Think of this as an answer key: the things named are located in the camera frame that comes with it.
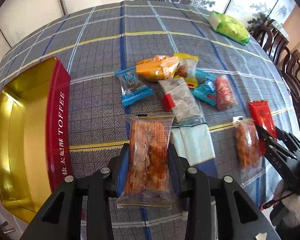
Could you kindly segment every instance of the blue candy wrapper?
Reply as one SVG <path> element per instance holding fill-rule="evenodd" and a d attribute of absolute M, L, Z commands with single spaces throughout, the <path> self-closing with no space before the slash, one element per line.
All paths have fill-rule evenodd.
<path fill-rule="evenodd" d="M 141 98 L 154 94 L 150 87 L 138 79 L 136 67 L 115 71 L 114 76 L 120 80 L 123 106 L 131 105 Z"/>
<path fill-rule="evenodd" d="M 201 69 L 196 69 L 195 78 L 200 85 L 193 90 L 192 94 L 209 105 L 215 106 L 217 95 L 214 82 L 216 77 Z"/>

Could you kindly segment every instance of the green tissue package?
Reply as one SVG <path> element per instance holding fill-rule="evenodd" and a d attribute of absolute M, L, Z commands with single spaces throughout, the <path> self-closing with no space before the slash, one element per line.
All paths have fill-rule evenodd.
<path fill-rule="evenodd" d="M 213 30 L 245 46 L 248 44 L 250 34 L 237 19 L 222 13 L 212 11 L 209 23 Z"/>

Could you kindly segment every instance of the white knitted glove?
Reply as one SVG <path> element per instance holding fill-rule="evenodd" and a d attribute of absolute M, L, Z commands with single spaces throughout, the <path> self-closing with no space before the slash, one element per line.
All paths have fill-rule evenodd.
<path fill-rule="evenodd" d="M 283 191 L 284 181 L 281 180 L 274 192 L 274 199 L 282 198 L 291 192 Z M 283 217 L 283 223 L 288 228 L 295 228 L 300 225 L 300 196 L 293 194 L 281 200 L 282 204 L 289 210 L 289 213 Z"/>

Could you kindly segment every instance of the table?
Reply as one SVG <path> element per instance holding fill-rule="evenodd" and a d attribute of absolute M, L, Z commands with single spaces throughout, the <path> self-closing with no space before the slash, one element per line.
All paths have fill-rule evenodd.
<path fill-rule="evenodd" d="M 64 16 L 31 33 L 5 55 L 0 63 L 0 91 L 20 72 L 55 56 L 71 76 L 70 145 L 124 141 L 128 137 L 123 114 L 163 109 L 156 94 L 123 107 L 114 71 L 154 55 L 172 55 L 175 51 L 197 55 L 197 67 L 216 76 L 226 74 L 236 94 L 238 104 L 223 112 L 203 101 L 200 104 L 210 127 L 219 177 L 230 175 L 240 182 L 232 117 L 250 117 L 247 102 L 267 99 L 276 126 L 300 138 L 298 122 L 286 87 L 262 48 L 252 37 L 247 46 L 242 46 L 215 33 L 208 23 L 209 14 L 182 4 L 124 1 Z M 149 86 L 158 89 L 156 83 Z M 119 152 L 119 148 L 72 152 L 74 175 L 92 174 Z M 243 185 L 257 205 L 272 196 L 280 180 L 267 161 L 263 166 L 263 172 Z M 115 239 L 184 239 L 185 214 L 178 200 L 171 210 L 117 210 L 115 199 L 110 199 L 110 210 Z M 26 223 L 1 204 L 0 213 L 16 229 L 26 228 Z"/>

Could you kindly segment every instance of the metal screw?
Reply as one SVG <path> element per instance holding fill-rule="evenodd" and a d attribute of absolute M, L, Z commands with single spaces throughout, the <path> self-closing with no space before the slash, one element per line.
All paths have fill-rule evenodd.
<path fill-rule="evenodd" d="M 195 167 L 190 167 L 190 168 L 188 168 L 188 172 L 189 172 L 189 173 L 196 174 L 197 171 L 198 171 L 198 170 L 197 170 Z"/>
<path fill-rule="evenodd" d="M 71 182 L 71 181 L 73 181 L 73 176 L 71 176 L 71 175 L 66 176 L 65 181 L 66 181 L 66 182 Z"/>
<path fill-rule="evenodd" d="M 103 174 L 107 174 L 107 173 L 110 172 L 110 169 L 109 169 L 108 167 L 103 167 L 100 171 L 101 171 L 101 173 L 103 173 Z"/>
<path fill-rule="evenodd" d="M 227 182 L 227 183 L 231 183 L 231 182 L 233 181 L 232 177 L 230 177 L 230 176 L 225 176 L 223 179 L 224 179 L 225 182 Z"/>

